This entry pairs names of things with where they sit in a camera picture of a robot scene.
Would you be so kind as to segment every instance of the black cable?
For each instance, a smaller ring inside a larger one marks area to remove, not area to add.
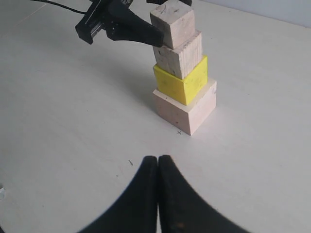
[[[86,12],[83,12],[83,11],[78,11],[78,10],[75,10],[75,9],[72,9],[70,7],[67,7],[67,6],[64,6],[62,4],[59,4],[57,2],[53,2],[53,1],[49,1],[49,0],[30,0],[30,1],[40,1],[40,2],[44,2],[44,3],[49,3],[49,4],[52,4],[52,5],[55,5],[55,6],[60,6],[60,7],[63,7],[67,10],[70,10],[70,11],[73,11],[75,13],[79,13],[79,14],[82,14],[82,15],[85,15]]]

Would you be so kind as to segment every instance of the unpainted wooden block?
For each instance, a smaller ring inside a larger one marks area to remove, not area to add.
[[[159,116],[183,132],[193,135],[216,107],[217,82],[209,79],[195,99],[185,106],[157,89],[153,92]]]
[[[183,79],[202,61],[202,33],[196,30],[190,39],[174,50],[167,46],[153,48],[156,64],[168,73]]]
[[[164,44],[175,49],[195,31],[194,10],[179,0],[168,0],[150,12],[152,25],[164,33]]]
[[[163,94],[187,105],[207,83],[207,56],[184,79],[154,66],[157,88]]]

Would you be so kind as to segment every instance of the table surface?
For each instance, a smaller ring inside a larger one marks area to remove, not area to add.
[[[152,47],[104,31],[90,46],[74,28],[81,15],[1,3],[6,233],[77,232],[115,201],[145,155],[162,154],[249,231],[311,232],[311,29],[197,0],[193,7],[218,96],[190,137],[155,112]],[[154,8],[131,6],[148,21]]]

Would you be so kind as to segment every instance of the wooden block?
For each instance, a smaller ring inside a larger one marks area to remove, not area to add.
[[[209,79],[207,85],[188,106],[175,101],[158,90],[153,92],[158,114],[189,135],[200,127],[216,107],[217,82]]]
[[[187,105],[207,83],[207,56],[184,79],[154,66],[158,90],[174,100]]]
[[[179,0],[168,0],[150,12],[152,25],[164,33],[164,44],[175,49],[193,36],[194,10]]]
[[[181,46],[153,47],[156,64],[168,73],[183,79],[202,61],[202,33],[198,30]]]

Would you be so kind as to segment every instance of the wooden cube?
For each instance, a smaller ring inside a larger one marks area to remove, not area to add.
[[[179,0],[168,0],[150,12],[151,23],[164,33],[164,44],[175,49],[195,31],[194,10]]]
[[[153,92],[158,114],[183,132],[193,135],[216,107],[217,83],[208,83],[188,106],[175,101],[158,90]]]
[[[190,39],[174,50],[167,46],[153,48],[156,64],[168,73],[183,79],[202,61],[202,33],[196,30]]]
[[[207,56],[184,79],[154,66],[158,90],[174,100],[187,105],[207,83]]]

